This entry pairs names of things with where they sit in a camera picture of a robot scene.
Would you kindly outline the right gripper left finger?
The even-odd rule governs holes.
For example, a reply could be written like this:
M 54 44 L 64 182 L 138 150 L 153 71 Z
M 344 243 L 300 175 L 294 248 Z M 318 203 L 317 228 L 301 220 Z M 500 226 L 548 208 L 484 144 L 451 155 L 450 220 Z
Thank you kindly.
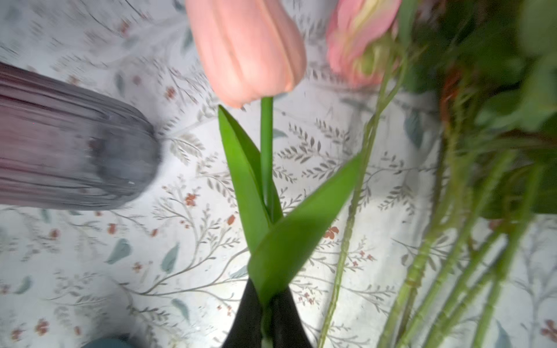
M 263 309 L 249 278 L 242 295 L 231 330 L 222 348 L 261 348 L 261 318 Z

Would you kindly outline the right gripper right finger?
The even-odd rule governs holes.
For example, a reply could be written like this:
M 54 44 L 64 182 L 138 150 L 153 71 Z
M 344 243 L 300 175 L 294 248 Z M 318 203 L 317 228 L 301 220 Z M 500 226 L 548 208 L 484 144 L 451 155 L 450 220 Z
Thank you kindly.
M 275 348 L 312 348 L 290 288 L 271 300 L 271 333 Z

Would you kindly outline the teal ceramic vase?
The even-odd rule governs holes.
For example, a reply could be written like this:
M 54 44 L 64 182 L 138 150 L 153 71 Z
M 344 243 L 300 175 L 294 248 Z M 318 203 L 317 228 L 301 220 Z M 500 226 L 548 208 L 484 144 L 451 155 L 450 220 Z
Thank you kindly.
M 129 342 L 118 338 L 95 339 L 81 348 L 133 348 Z

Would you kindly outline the pink glass vase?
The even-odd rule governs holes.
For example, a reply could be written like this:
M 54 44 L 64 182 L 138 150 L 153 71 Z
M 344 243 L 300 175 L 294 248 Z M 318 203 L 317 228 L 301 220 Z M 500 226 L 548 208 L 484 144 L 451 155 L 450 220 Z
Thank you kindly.
M 136 108 L 1 65 L 1 203 L 112 210 L 139 197 L 161 163 L 152 124 Z

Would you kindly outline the pink tulip stem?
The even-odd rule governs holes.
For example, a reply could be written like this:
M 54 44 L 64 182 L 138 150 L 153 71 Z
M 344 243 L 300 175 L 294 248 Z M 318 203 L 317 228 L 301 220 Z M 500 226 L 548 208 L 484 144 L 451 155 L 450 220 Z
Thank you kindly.
M 274 184 L 274 97 L 305 74 L 305 43 L 280 1 L 186 1 L 197 53 L 221 100 L 218 121 L 262 306 L 262 347 L 274 347 L 271 300 L 313 254 L 355 189 L 354 157 L 284 214 Z

